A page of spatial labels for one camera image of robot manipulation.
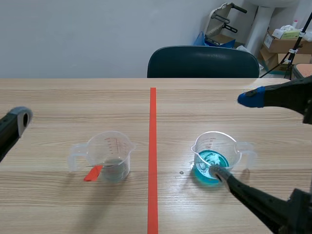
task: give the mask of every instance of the wood grain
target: wood grain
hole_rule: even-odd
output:
[[[145,234],[149,91],[157,88],[160,234],[270,233],[223,187],[191,173],[196,138],[221,131],[254,144],[258,159],[233,173],[287,199],[309,190],[312,129],[283,108],[250,109],[237,96],[284,79],[0,79],[0,116],[19,105],[32,124],[0,164],[2,234]],[[120,184],[84,182],[69,174],[71,145],[116,130],[136,144],[131,172]]]

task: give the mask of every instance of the measuring cup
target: measuring cup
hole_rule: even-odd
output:
[[[257,157],[253,146],[248,142],[237,142],[233,137],[222,132],[206,132],[201,134],[191,147],[194,157],[194,173],[197,178],[210,184],[218,184],[219,180],[209,174],[209,167],[218,164],[230,171],[241,160],[242,154],[248,155],[249,168]]]
[[[69,171],[77,170],[77,157],[92,165],[102,165],[100,177],[110,182],[123,180],[130,172],[130,154],[135,149],[129,138],[120,132],[100,133],[87,143],[75,144],[68,156]]]

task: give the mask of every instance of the blue gripper tip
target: blue gripper tip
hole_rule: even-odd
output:
[[[265,87],[261,86],[256,90],[240,94],[238,96],[238,103],[247,107],[264,107],[264,93]]]

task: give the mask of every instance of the chair backrest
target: chair backrest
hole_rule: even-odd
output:
[[[258,78],[250,53],[207,46],[164,47],[153,53],[147,78]]]

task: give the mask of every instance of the tripod stand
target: tripod stand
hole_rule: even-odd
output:
[[[307,20],[307,22],[306,22],[306,25],[304,25],[304,28],[302,29],[302,31],[301,31],[301,33],[300,33],[300,35],[299,35],[299,38],[298,38],[296,44],[294,45],[293,49],[290,49],[290,50],[288,51],[288,53],[285,55],[285,57],[282,59],[282,61],[281,61],[279,64],[277,64],[274,68],[272,68],[271,70],[269,70],[266,74],[270,73],[270,72],[273,71],[276,67],[282,65],[283,63],[288,62],[288,66],[287,66],[287,69],[286,69],[284,78],[286,78],[286,75],[287,75],[287,72],[288,72],[288,71],[290,72],[290,79],[292,78],[293,59],[294,59],[294,57],[295,57],[295,55],[296,55],[296,53],[297,53],[297,51],[298,51],[298,48],[300,47],[299,45],[300,45],[300,43],[301,43],[302,37],[305,35],[306,30],[307,30],[307,28],[308,28],[308,26],[309,26],[311,20],[312,20],[312,12],[311,12],[311,14],[310,14],[310,16],[309,16],[309,18],[308,18],[308,20]]]

